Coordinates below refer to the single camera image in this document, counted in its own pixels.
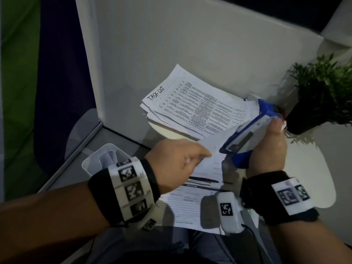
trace blue stapler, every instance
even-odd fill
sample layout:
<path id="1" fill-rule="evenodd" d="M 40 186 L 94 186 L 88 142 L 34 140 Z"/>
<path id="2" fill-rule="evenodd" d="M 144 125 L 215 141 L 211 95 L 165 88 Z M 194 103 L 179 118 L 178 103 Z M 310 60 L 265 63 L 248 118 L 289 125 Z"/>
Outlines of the blue stapler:
<path id="1" fill-rule="evenodd" d="M 276 107 L 258 99 L 259 115 L 252 121 L 240 125 L 220 148 L 222 154 L 231 154 L 236 168 L 248 168 L 254 147 L 265 135 L 266 127 L 273 118 L 282 118 Z"/>

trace person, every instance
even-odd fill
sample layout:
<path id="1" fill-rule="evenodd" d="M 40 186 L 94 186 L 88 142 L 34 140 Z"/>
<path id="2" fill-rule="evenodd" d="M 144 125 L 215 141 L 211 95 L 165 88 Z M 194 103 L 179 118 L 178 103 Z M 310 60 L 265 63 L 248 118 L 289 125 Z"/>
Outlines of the person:
<path id="1" fill-rule="evenodd" d="M 265 137 L 253 150 L 247 170 L 248 180 L 283 170 L 287 145 L 281 126 L 280 119 L 273 120 Z M 163 140 L 156 144 L 145 159 L 152 168 L 160 194 L 165 194 L 187 181 L 202 158 L 209 156 L 209 151 L 198 143 Z M 88 263 L 124 263 L 137 259 L 153 263 L 179 263 L 184 260 L 199 263 L 234 262 L 216 235 L 202 232 L 193 232 L 188 236 L 191 241 L 187 252 L 191 251 L 192 254 L 180 251 L 175 241 L 169 241 L 172 246 L 168 247 L 168 232 L 159 232 L 162 235 L 158 237 L 154 229 L 142 237 L 135 248 L 120 238 L 113 243 L 106 243 L 107 239 L 116 239 L 117 233 L 114 231 L 122 228 L 109 228 L 111 224 L 107 220 L 106 210 L 102 213 L 102 206 L 106 204 L 98 205 L 99 200 L 93 192 L 89 182 L 82 182 L 2 203 L 0 263 L 61 263 L 107 229 L 113 230 L 112 234 L 101 234 L 105 244 L 100 243 L 100 252 L 95 252 L 94 243 L 91 254 L 95 254 L 95 257 L 93 259 L 90 256 Z M 177 236 L 175 230 L 185 231 L 181 228 L 165 228 L 171 231 L 173 238 Z M 273 224 L 269 226 L 269 231 L 283 263 L 352 263 L 352 251 L 319 219 Z"/>

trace hand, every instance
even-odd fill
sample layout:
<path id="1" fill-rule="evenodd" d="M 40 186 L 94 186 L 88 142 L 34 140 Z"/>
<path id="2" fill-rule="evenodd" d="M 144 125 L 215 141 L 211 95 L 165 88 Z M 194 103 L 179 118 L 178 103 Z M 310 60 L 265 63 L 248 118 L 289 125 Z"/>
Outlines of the hand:
<path id="1" fill-rule="evenodd" d="M 247 178 L 271 171 L 283 170 L 285 167 L 287 143 L 281 131 L 282 120 L 273 119 L 266 129 L 266 134 L 254 148 L 249 159 Z"/>
<path id="2" fill-rule="evenodd" d="M 186 182 L 196 165 L 211 156 L 196 142 L 165 139 L 158 142 L 145 159 L 154 171 L 160 194 L 165 194 Z"/>

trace white table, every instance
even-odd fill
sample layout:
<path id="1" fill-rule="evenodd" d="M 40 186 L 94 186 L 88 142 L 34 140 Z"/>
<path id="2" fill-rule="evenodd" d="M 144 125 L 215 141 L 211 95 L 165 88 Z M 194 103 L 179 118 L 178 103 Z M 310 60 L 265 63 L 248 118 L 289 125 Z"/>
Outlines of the white table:
<path id="1" fill-rule="evenodd" d="M 189 139 L 161 124 L 148 122 L 154 130 L 165 138 Z M 310 137 L 305 137 L 305 134 L 302 134 L 301 140 L 306 142 L 302 142 L 300 136 L 288 134 L 286 137 L 288 148 L 284 171 L 288 176 L 296 177 L 302 182 L 308 194 L 312 197 L 315 207 L 331 207 L 336 200 L 335 186 L 319 147 Z"/>

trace black strap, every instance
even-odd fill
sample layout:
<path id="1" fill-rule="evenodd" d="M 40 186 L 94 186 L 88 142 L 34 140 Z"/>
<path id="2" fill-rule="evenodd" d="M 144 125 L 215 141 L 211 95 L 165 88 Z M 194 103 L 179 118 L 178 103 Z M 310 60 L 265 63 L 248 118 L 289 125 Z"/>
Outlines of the black strap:
<path id="1" fill-rule="evenodd" d="M 154 171 L 152 170 L 152 167 L 150 166 L 148 160 L 142 159 L 140 163 L 142 164 L 144 171 L 147 175 L 150 187 L 152 189 L 154 202 L 156 202 L 160 198 L 160 190 L 158 183 L 156 182 Z"/>
<path id="2" fill-rule="evenodd" d="M 319 213 L 315 208 L 289 215 L 277 197 L 272 184 L 289 179 L 284 171 L 274 171 L 243 179 L 240 197 L 245 207 L 253 208 L 263 216 L 267 225 L 277 225 L 297 220 L 316 221 Z"/>
<path id="3" fill-rule="evenodd" d="M 111 226 L 116 226 L 124 220 L 107 168 L 92 176 L 88 187 L 101 213 Z"/>

